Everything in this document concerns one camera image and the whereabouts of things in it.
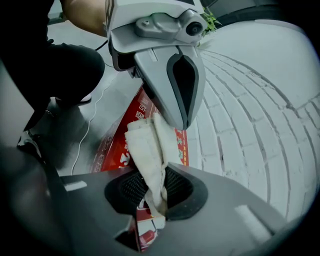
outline person's arm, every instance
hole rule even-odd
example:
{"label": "person's arm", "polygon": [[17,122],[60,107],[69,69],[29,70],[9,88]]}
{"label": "person's arm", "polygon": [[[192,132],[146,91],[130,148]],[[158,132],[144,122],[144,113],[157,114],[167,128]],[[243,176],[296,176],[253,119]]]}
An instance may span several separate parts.
{"label": "person's arm", "polygon": [[109,0],[60,0],[64,15],[75,26],[103,37],[106,1]]}

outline white cloth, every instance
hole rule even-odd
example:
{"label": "white cloth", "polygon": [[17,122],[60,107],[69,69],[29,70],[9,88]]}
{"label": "white cloth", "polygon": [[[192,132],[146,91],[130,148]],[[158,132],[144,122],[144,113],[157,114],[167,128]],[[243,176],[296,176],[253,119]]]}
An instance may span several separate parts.
{"label": "white cloth", "polygon": [[158,113],[152,118],[131,122],[127,128],[124,135],[128,150],[149,187],[145,201],[153,216],[164,215],[167,210],[165,168],[169,162],[181,162],[175,130]]}

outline person's leg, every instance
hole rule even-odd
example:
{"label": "person's leg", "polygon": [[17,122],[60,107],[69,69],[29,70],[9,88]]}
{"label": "person's leg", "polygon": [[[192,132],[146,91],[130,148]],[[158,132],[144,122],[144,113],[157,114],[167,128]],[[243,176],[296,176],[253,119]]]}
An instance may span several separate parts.
{"label": "person's leg", "polygon": [[98,85],[105,71],[101,55],[90,48],[77,45],[50,45],[46,51],[46,87],[50,97],[73,105],[79,103]]}

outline shoe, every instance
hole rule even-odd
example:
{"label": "shoe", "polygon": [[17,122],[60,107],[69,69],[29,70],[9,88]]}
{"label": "shoe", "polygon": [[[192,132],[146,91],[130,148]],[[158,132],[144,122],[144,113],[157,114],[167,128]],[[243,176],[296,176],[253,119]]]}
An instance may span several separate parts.
{"label": "shoe", "polygon": [[[87,96],[85,96],[82,100],[80,100],[79,104],[85,104],[85,103],[89,103],[91,101],[91,94],[89,93]],[[57,103],[65,103],[62,99],[55,97],[55,101]]]}

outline white brick wall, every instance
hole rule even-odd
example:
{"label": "white brick wall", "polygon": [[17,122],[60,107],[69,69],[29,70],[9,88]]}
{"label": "white brick wall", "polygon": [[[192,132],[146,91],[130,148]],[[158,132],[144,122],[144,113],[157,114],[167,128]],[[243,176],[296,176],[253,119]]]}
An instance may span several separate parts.
{"label": "white brick wall", "polygon": [[206,85],[187,130],[190,165],[239,182],[289,221],[299,217],[320,176],[320,96],[294,109],[250,67],[209,51],[201,56]]}

